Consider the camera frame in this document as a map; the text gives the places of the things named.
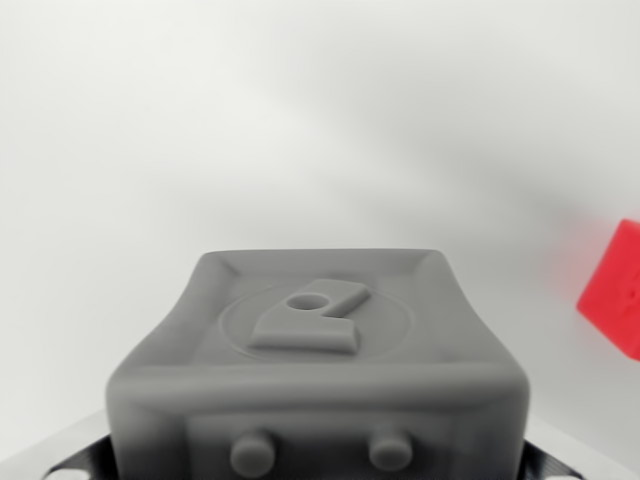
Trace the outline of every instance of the gray plastic cube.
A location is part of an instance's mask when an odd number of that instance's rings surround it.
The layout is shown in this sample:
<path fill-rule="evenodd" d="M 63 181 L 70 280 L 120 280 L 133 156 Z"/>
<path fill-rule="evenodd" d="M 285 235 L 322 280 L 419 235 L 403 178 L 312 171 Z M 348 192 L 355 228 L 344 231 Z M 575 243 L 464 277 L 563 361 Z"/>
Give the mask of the gray plastic cube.
<path fill-rule="evenodd" d="M 528 399 L 433 250 L 206 254 L 107 387 L 124 480 L 514 480 Z"/>

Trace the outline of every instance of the red plastic block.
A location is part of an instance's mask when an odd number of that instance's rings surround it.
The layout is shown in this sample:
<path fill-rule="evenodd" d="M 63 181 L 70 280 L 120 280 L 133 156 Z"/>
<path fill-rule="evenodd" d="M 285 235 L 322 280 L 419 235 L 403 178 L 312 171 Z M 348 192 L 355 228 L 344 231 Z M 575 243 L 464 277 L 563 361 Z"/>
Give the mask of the red plastic block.
<path fill-rule="evenodd" d="M 620 222 L 578 310 L 626 355 L 640 360 L 640 223 Z"/>

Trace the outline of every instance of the white background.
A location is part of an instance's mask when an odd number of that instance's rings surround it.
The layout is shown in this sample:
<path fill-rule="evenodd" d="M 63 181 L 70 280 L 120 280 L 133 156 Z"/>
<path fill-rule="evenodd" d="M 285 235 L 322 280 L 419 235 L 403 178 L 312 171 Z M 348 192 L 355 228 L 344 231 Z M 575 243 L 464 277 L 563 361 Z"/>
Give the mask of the white background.
<path fill-rule="evenodd" d="M 0 0 L 0 459 L 101 408 L 200 254 L 437 248 L 545 420 L 640 471 L 575 312 L 640 218 L 640 6 Z"/>

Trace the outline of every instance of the red cube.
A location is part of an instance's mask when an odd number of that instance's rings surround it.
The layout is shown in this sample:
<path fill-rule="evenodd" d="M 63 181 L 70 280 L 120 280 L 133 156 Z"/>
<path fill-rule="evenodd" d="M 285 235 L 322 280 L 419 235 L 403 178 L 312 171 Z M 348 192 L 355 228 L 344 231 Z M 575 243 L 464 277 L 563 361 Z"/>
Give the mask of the red cube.
<path fill-rule="evenodd" d="M 640 360 L 640 223 L 620 222 L 578 310 L 626 355 Z"/>

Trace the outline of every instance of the gray 3d printed block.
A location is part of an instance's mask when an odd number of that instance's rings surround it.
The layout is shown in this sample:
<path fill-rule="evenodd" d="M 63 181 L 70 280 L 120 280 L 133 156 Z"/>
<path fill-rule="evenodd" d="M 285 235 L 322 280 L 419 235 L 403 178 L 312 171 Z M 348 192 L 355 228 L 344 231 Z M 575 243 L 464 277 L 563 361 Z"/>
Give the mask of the gray 3d printed block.
<path fill-rule="evenodd" d="M 206 254 L 107 387 L 124 480 L 513 480 L 528 399 L 430 250 Z"/>

